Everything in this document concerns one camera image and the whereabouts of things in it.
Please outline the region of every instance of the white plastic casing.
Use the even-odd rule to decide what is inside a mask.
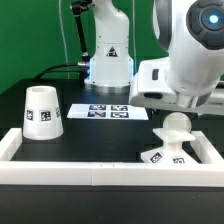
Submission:
[[[203,96],[213,91],[224,72],[224,50],[208,50],[189,33],[186,15],[194,2],[172,0],[170,67],[166,80],[178,93]]]
[[[111,0],[94,0],[92,8],[96,23],[96,52],[91,58],[90,76],[85,83],[100,87],[129,86],[133,60],[128,53],[128,17],[116,9]]]

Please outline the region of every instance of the warning label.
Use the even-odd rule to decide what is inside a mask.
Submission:
[[[113,46],[111,47],[110,51],[107,53],[107,56],[108,57],[117,57],[117,52]]]

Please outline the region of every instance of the black cable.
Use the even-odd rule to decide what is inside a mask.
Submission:
[[[55,66],[52,66],[50,68],[45,69],[44,71],[42,71],[41,73],[39,73],[38,75],[36,75],[34,78],[35,79],[40,79],[44,74],[49,73],[50,71],[52,71],[54,69],[57,69],[57,68],[77,67],[77,66],[78,66],[78,63],[55,65]]]

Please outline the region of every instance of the cable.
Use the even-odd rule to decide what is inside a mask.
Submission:
[[[78,67],[78,63],[73,63],[73,64],[62,64],[62,65],[55,65],[50,68],[45,69],[43,72],[39,73],[36,75],[34,78],[35,79],[40,79],[44,74],[50,73],[52,70],[57,69],[57,68],[66,68],[66,67]]]
[[[60,28],[61,28],[61,34],[62,34],[62,40],[64,45],[64,53],[65,53],[65,61],[68,64],[68,50],[67,50],[67,43],[65,38],[65,31],[64,31],[64,25],[63,25],[63,18],[62,18],[62,0],[58,1],[58,8],[59,8],[59,21],[60,21]],[[67,71],[67,78],[70,79],[69,71]]]
[[[134,74],[137,72],[137,52],[136,52],[136,36],[135,36],[135,0],[132,0],[132,25],[133,25],[133,48],[134,48]]]

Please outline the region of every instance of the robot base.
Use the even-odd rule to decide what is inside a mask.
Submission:
[[[100,93],[129,93],[130,85],[128,86],[121,86],[121,87],[111,87],[111,86],[97,86],[94,84],[84,83],[84,87],[89,90],[93,90]]]

